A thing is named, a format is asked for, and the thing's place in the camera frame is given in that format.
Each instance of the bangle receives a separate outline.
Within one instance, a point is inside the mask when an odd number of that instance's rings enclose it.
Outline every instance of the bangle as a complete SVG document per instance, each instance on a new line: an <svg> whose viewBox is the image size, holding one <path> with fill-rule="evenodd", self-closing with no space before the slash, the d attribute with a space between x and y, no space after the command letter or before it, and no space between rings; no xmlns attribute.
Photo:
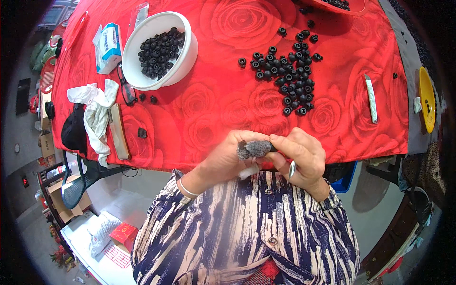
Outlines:
<svg viewBox="0 0 456 285"><path fill-rule="evenodd" d="M188 194L198 197L199 194L192 193L184 187L184 185L182 184L182 178L183 178L183 176L179 179L179 183L181 184L182 189L184 189L184 191L187 192Z"/></svg>

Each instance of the eyeglasses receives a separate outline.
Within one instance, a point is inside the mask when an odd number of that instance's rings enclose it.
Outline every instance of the eyeglasses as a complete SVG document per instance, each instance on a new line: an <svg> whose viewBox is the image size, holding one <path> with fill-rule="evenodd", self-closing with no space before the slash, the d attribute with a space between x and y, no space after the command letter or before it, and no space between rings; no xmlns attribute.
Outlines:
<svg viewBox="0 0 456 285"><path fill-rule="evenodd" d="M124 72L122 71L122 62L119 62L117 64L117 76L120 80L120 90L122 91L124 101L127 106L131 107L135 101L138 101L138 96L136 95L136 90L131 87L131 85L125 79Z"/></svg>

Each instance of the hand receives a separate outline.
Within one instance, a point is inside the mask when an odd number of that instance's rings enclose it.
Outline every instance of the hand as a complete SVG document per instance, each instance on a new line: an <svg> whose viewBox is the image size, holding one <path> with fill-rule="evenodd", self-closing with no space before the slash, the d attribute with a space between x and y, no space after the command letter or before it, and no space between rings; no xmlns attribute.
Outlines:
<svg viewBox="0 0 456 285"><path fill-rule="evenodd" d="M195 194L201 194L212 186L236 177L241 170L250 167L254 160L239 160L237 147L240 141L269 140L269 136L249 130L233 130L225 140L219 144L209 156L187 173L181 182L184 187ZM181 189L181 193L194 198Z"/></svg>
<svg viewBox="0 0 456 285"><path fill-rule="evenodd" d="M293 128L287 137L270 135L269 141L298 166L289 183L305 189L318 202L328 198L329 186L322 176L325 172L326 153L316 138L300 128ZM288 179L290 164L285 157L278 152L270 152L266 157Z"/></svg>

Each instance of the red tablecloth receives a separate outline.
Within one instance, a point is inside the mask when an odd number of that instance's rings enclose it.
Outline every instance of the red tablecloth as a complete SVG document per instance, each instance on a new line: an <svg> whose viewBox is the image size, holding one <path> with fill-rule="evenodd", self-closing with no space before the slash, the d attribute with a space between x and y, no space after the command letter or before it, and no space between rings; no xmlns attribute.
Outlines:
<svg viewBox="0 0 456 285"><path fill-rule="evenodd" d="M57 148L65 149L61 131L73 105L67 89L97 82L104 90L105 78L119 82L115 70L110 75L96 72L92 39L98 26L119 24L125 45L131 11L143 1L81 0L76 7L64 39L86 10L89 18L80 38L57 61L52 91ZM290 0L152 0L149 15L171 10L187 17L198 39L198 58L180 82L146 92L158 98L157 105L145 101L127 107L119 90L116 102L122 104L132 158L117 159L108 128L108 163L187 171L229 130L287 135L296 126L321 141L327 163L406 153L407 81L395 35L378 2L367 0L368 12L361 17L324 11L303 16L298 8ZM239 69L237 59L250 61L253 52L266 53L272 45L277 55L287 55L296 33L308 29L309 19L316 23L311 34L319 36L309 50L324 57L311 65L315 109L304 117L284 117L278 88L255 81L254 72ZM286 38L276 33L281 26L287 29ZM373 82L378 124L371 121L365 73ZM147 130L146 139L137 136L138 127ZM88 158L97 157L89 147Z"/></svg>

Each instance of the yellow bowl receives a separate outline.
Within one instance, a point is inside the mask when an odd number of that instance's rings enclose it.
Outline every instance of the yellow bowl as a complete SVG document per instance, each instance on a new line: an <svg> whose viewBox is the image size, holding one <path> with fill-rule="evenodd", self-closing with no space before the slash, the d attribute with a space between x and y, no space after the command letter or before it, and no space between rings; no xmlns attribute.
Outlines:
<svg viewBox="0 0 456 285"><path fill-rule="evenodd" d="M429 74L424 67L420 67L420 98L421 106L423 107L423 118L428 133L434 129L435 123L435 98L434 89L430 82Z"/></svg>

